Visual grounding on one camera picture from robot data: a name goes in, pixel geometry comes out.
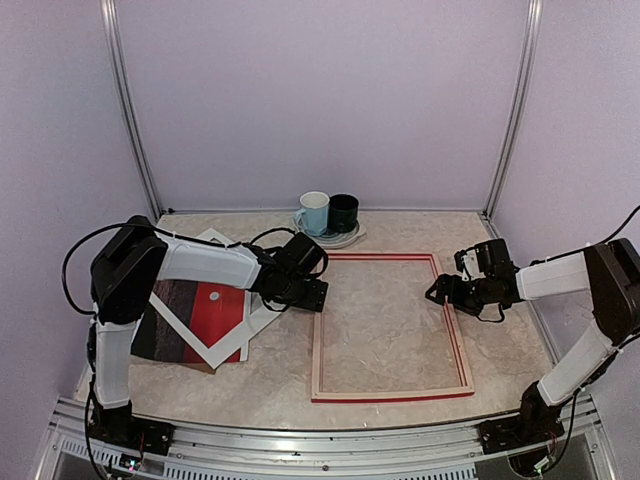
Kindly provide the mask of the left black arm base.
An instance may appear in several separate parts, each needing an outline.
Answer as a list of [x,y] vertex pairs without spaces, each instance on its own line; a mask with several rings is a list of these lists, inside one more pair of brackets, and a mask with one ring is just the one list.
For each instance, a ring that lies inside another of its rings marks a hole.
[[131,403],[113,409],[94,406],[88,426],[92,439],[161,456],[168,455],[174,432],[171,423],[134,416]]

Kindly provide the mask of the white mat board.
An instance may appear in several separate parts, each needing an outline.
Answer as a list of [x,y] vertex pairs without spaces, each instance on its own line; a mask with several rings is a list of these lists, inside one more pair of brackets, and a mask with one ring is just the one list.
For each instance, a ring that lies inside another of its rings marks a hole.
[[[168,245],[157,276],[159,281],[213,283],[247,291],[258,279],[261,270],[258,256],[246,246],[217,245],[200,238],[180,237],[174,232],[158,232],[157,236]],[[187,346],[212,369],[217,369],[281,315],[265,306],[253,309],[251,298],[247,296],[242,303],[242,321],[208,347],[156,294],[150,296],[149,302]]]

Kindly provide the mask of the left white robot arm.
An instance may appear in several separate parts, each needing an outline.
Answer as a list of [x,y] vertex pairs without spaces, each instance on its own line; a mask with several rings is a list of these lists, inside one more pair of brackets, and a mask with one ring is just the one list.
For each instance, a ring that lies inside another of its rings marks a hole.
[[116,234],[93,260],[91,297],[95,325],[95,381],[92,391],[104,408],[99,424],[121,445],[140,434],[130,403],[129,364],[134,331],[155,284],[164,280],[213,283],[250,292],[261,306],[211,347],[167,308],[158,310],[174,331],[211,367],[217,368],[249,339],[291,308],[319,313],[328,290],[321,276],[327,252],[302,232],[283,246],[255,242],[216,243],[168,232],[144,216],[116,225]]

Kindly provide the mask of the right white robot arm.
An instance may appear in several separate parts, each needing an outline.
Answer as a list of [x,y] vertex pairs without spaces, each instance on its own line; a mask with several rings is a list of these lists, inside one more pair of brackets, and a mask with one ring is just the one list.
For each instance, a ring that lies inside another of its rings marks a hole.
[[427,300],[479,318],[485,307],[505,312],[518,303],[542,303],[561,315],[579,314],[583,333],[562,358],[523,394],[514,438],[535,442],[551,424],[547,410],[565,404],[639,336],[639,253],[627,238],[586,245],[526,267],[517,266],[502,238],[455,253],[456,271],[441,274]]

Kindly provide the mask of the red and wood picture frame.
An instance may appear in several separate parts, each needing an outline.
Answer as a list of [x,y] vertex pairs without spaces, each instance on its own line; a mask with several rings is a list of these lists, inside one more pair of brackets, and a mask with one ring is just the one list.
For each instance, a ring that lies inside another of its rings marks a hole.
[[458,319],[425,297],[433,253],[335,252],[314,318],[311,400],[400,403],[469,397],[475,387]]

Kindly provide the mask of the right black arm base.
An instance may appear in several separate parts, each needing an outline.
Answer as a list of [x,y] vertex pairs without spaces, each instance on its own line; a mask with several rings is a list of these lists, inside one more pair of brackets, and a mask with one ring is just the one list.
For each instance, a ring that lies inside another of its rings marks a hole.
[[517,414],[478,425],[483,453],[504,452],[561,437],[565,433],[560,421],[562,407],[563,403],[547,405],[538,383],[532,383],[521,397]]

